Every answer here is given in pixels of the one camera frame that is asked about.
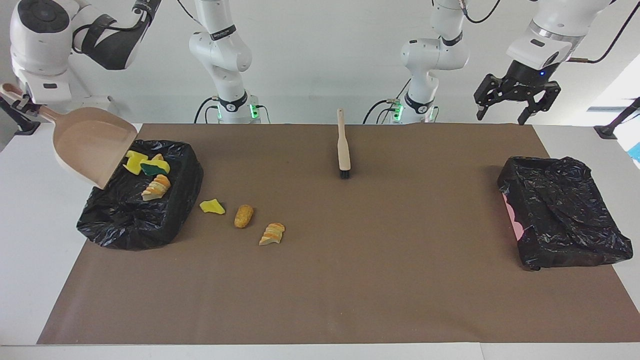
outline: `black plastic bag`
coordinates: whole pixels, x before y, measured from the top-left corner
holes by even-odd
[[[154,179],[119,166],[104,190],[93,188],[77,223],[90,241],[112,249],[143,250],[170,243],[186,221],[200,192],[202,166],[187,143],[136,140],[131,150],[152,158],[162,154],[171,187],[161,199],[142,201]]]
[[[518,240],[523,265],[596,266],[633,256],[582,162],[510,158],[498,187],[524,229]]]

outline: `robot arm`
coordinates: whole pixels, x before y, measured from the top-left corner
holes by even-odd
[[[251,96],[244,89],[240,75],[249,69],[252,54],[231,19],[229,1],[196,0],[196,10],[207,32],[193,34],[189,48],[207,69],[218,90],[222,121],[236,124],[254,121]]]
[[[409,90],[402,100],[403,124],[422,122],[433,105],[438,79],[431,70],[462,69],[469,59],[469,48],[462,36],[464,15],[458,0],[436,0],[431,26],[438,39],[411,40],[404,45],[404,66],[411,72]]]
[[[161,0],[136,0],[135,25],[116,20],[85,0],[20,0],[10,26],[13,72],[35,104],[71,100],[71,49],[108,70],[125,69],[151,24]]]
[[[538,13],[517,38],[507,54],[513,58],[507,74],[488,74],[474,94],[478,120],[489,106],[501,101],[527,101],[518,117],[520,125],[539,111],[548,111],[560,93],[556,81],[549,81],[587,35],[596,16],[611,0],[539,0]],[[536,101],[535,95],[544,93]]]

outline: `brown paper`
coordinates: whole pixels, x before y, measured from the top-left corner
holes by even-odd
[[[172,244],[85,244],[41,344],[640,341],[611,266],[525,271],[496,179],[547,153],[532,127],[144,125],[205,169]],[[238,206],[255,214],[233,226]],[[281,222],[281,244],[258,246]]]

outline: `yellow toy piece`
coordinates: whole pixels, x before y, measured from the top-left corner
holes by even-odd
[[[147,155],[140,154],[139,152],[133,150],[127,151],[125,157],[129,159],[127,160],[127,163],[122,166],[124,166],[125,169],[127,169],[134,175],[140,175],[140,172],[142,171],[142,166],[140,166],[140,163],[142,161],[149,160],[149,157]]]
[[[217,199],[201,202],[200,209],[205,213],[215,213],[220,215],[226,213],[225,208],[220,205]]]
[[[147,176],[168,175],[171,171],[169,163],[164,160],[162,154],[155,155],[151,160],[141,161],[140,166]]]

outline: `table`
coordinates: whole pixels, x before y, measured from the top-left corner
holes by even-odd
[[[60,168],[51,145],[52,126],[29,137],[16,137],[0,153],[0,358],[173,359],[636,359],[640,343],[631,344],[478,344],[423,343],[379,345],[241,346],[33,346],[84,243],[75,229],[91,185]],[[589,165],[619,228],[640,238],[640,172],[622,148],[601,140],[590,127],[535,126],[552,157],[573,156]],[[636,307],[640,308],[640,260],[614,266]]]

